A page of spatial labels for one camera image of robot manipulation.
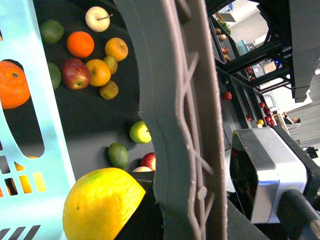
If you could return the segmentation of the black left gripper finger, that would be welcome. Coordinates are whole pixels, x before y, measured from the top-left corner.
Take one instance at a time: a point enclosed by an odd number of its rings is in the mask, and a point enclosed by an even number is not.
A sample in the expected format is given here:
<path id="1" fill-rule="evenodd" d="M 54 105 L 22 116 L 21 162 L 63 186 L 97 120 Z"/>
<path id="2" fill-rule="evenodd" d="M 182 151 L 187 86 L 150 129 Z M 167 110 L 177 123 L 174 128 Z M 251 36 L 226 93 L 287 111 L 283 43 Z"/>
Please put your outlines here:
<path id="1" fill-rule="evenodd" d="M 117 240 L 162 240 L 163 216 L 156 203 L 153 189 L 154 172 L 130 174 L 145 190 L 141 203 L 115 237 Z"/>

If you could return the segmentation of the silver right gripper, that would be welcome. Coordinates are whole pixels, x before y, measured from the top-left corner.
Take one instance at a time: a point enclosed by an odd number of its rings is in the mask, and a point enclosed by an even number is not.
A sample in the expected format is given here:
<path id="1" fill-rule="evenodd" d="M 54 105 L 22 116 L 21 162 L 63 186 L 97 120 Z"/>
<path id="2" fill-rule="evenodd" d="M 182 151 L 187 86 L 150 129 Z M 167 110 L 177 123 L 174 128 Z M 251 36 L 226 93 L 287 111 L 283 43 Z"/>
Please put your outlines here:
<path id="1" fill-rule="evenodd" d="M 272 128 L 235 130 L 231 146 L 229 172 L 244 215 L 253 224 L 278 223 L 281 196 L 304 192 L 306 167 Z"/>

